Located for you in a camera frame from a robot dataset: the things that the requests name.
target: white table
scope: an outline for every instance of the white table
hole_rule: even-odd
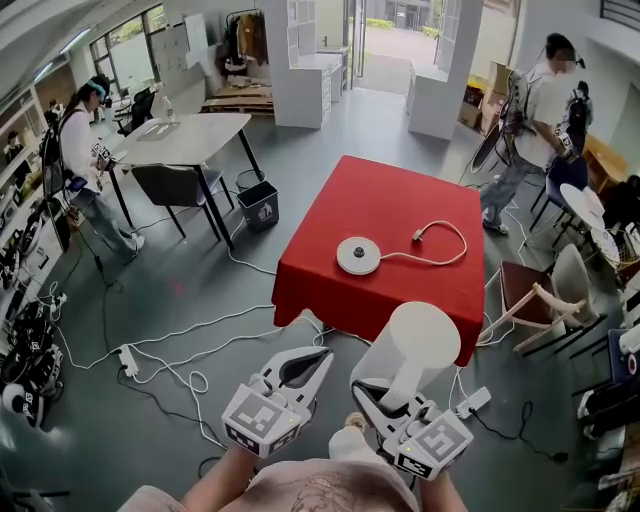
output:
[[[169,133],[164,139],[138,140],[140,136],[147,133],[152,126],[166,122],[166,120],[163,121],[162,119],[151,119],[134,130],[124,141],[114,148],[113,153],[117,155],[118,153],[126,151],[126,155],[120,160],[121,164],[126,165],[165,164],[193,167],[198,173],[200,186],[216,223],[219,225],[222,236],[229,248],[233,250],[231,237],[211,196],[200,164],[222,149],[235,135],[239,135],[258,179],[262,180],[264,175],[262,171],[260,171],[258,162],[253,156],[251,146],[249,146],[249,142],[243,131],[249,119],[251,119],[251,115],[249,114],[192,114],[178,116],[177,121],[180,123],[180,126]],[[115,180],[115,176],[111,176],[111,179],[113,180],[113,188],[120,201],[120,206],[122,206],[122,210],[128,219],[129,213],[122,194],[120,193],[120,187]]]
[[[569,208],[582,222],[591,229],[604,230],[604,220],[602,219],[604,208],[602,208],[599,200],[598,203],[593,200],[593,197],[597,198],[597,196],[582,191],[568,183],[560,185],[560,193]]]

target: white wall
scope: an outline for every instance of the white wall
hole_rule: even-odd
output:
[[[344,0],[316,0],[316,42],[342,46]]]
[[[516,19],[513,16],[504,14],[497,9],[483,7],[471,73],[489,78],[491,61],[508,65],[515,30]]]
[[[575,86],[578,80],[589,84],[595,111],[590,132],[608,143],[629,85],[640,84],[640,70],[630,60],[589,39],[599,6],[599,0],[523,0],[511,65],[520,70],[530,69],[543,50],[547,35],[559,32],[567,36],[587,66],[586,70],[566,77],[567,88]]]

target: shelf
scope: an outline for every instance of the shelf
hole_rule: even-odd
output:
[[[43,137],[44,134],[36,137],[35,144],[24,148],[20,152],[20,154],[15,157],[11,161],[11,163],[4,169],[4,171],[2,171],[2,173],[0,174],[0,188],[2,188],[7,181],[9,181],[9,178],[13,176],[13,173],[16,172],[22,162],[24,162],[29,156],[31,156],[31,154],[38,152],[38,148]]]
[[[3,228],[0,233],[0,250],[2,250],[9,240],[9,237],[16,229],[24,227],[27,223],[29,215],[31,215],[31,207],[38,200],[44,197],[42,191],[42,185],[40,185],[17,209],[9,223]]]

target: person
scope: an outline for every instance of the person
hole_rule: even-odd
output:
[[[20,139],[18,139],[18,132],[10,131],[9,135],[7,136],[7,145],[4,148],[4,157],[7,161],[7,165],[15,160],[15,158],[20,153],[22,153],[23,150],[24,146],[20,144]],[[17,188],[22,187],[27,174],[29,174],[30,172],[31,167],[29,167],[27,161],[24,160],[13,173],[13,179]]]
[[[119,512],[466,512],[447,471],[431,482],[419,480],[418,507],[396,470],[365,441],[364,418],[355,414],[347,420],[329,441],[330,460],[279,462],[253,477],[259,459],[232,444],[180,503],[145,486]]]
[[[543,173],[554,153],[564,148],[555,136],[555,127],[562,120],[564,99],[557,79],[561,73],[570,73],[576,66],[576,54],[571,42],[561,34],[550,34],[545,46],[546,60],[537,64],[527,75],[529,99],[525,128],[509,144],[510,165],[480,193],[483,225],[507,235],[501,212],[516,195],[527,174]]]
[[[120,229],[115,214],[100,195],[98,169],[104,163],[91,156],[93,144],[89,122],[93,112],[109,94],[109,79],[104,75],[94,76],[75,93],[60,121],[60,149],[65,169],[76,179],[72,181],[79,190],[64,191],[65,199],[85,216],[96,230],[124,261],[131,261],[144,245],[144,237]]]
[[[58,101],[55,99],[51,100],[49,102],[49,110],[44,113],[44,118],[47,120],[47,124],[50,127],[56,126],[61,116],[62,105],[58,105]]]
[[[576,153],[582,154],[587,140],[587,130],[593,123],[593,102],[589,97],[587,82],[580,80],[567,102],[562,129],[569,135]]]

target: woman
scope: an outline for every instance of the woman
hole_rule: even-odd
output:
[[[100,196],[97,182],[99,162],[91,156],[93,137],[89,122],[108,94],[107,77],[94,76],[71,97],[65,110],[60,122],[60,149],[65,169],[71,171],[75,179],[71,189],[67,185],[64,195],[111,249],[129,262],[138,255],[144,245],[144,237],[129,234],[118,227],[115,214]]]

